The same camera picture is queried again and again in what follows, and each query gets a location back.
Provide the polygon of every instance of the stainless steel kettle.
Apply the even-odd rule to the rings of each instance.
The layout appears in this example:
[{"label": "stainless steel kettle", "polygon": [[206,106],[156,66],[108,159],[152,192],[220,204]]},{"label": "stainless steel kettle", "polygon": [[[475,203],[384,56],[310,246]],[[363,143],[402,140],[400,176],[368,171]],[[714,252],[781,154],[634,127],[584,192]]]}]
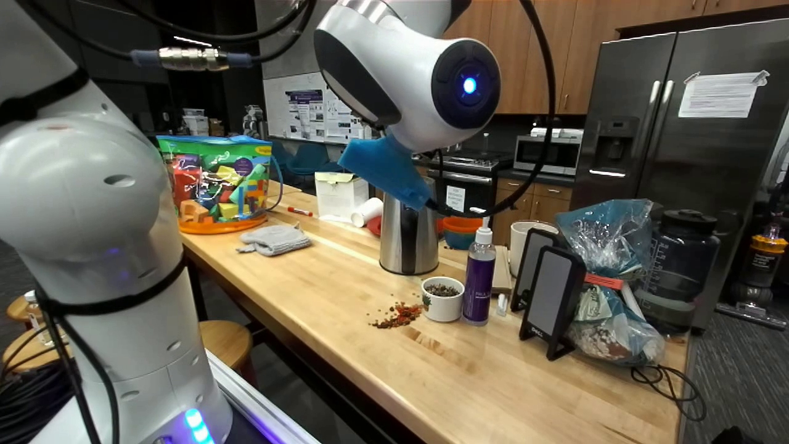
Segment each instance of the stainless steel kettle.
[{"label": "stainless steel kettle", "polygon": [[437,217],[384,194],[379,219],[379,266],[392,273],[429,273],[439,266]]}]

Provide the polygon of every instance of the refrigerator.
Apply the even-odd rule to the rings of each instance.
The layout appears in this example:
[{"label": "refrigerator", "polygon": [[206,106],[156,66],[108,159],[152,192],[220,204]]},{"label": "refrigerator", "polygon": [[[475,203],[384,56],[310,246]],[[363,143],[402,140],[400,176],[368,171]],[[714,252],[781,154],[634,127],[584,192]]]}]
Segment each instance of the refrigerator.
[{"label": "refrigerator", "polygon": [[598,48],[571,208],[649,197],[718,217],[720,250],[692,328],[725,292],[756,201],[789,151],[789,19],[614,40]]}]

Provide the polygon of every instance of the paper sign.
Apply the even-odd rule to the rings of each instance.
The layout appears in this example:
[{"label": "paper sign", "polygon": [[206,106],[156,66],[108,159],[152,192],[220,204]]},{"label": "paper sign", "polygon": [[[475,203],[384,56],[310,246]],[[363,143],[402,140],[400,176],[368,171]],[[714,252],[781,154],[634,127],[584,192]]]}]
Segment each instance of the paper sign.
[{"label": "paper sign", "polygon": [[465,187],[447,186],[447,208],[465,212]]},{"label": "paper sign", "polygon": [[748,119],[766,72],[692,74],[685,82],[680,119]]}]

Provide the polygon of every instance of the lid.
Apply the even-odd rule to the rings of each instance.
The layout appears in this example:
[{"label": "lid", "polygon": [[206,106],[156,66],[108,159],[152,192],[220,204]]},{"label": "lid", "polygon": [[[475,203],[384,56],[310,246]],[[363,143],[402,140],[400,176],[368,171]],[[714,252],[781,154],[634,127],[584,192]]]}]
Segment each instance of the lid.
[{"label": "lid", "polygon": [[484,227],[475,230],[473,243],[475,244],[494,244],[494,230],[487,227],[487,217],[486,217]]},{"label": "lid", "polygon": [[661,234],[667,236],[711,236],[718,219],[699,209],[665,209],[661,219]]}]

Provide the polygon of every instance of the butcher block countertop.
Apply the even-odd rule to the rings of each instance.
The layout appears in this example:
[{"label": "butcher block countertop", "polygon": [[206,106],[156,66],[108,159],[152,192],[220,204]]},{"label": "butcher block countertop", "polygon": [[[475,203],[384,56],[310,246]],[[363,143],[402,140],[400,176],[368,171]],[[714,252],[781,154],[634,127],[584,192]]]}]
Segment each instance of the butcher block countertop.
[{"label": "butcher block countertop", "polygon": [[[425,276],[379,270],[364,230],[286,208],[316,212],[316,197],[286,187],[268,219],[299,224],[314,246],[275,259],[237,255],[240,234],[184,234],[184,246],[425,442],[680,442],[670,400],[580,352],[544,360],[540,338],[517,340],[515,314],[370,326],[400,302],[418,304]],[[433,273],[463,278],[463,252],[442,246],[439,259]],[[685,370],[685,338],[667,340],[664,365]]]}]

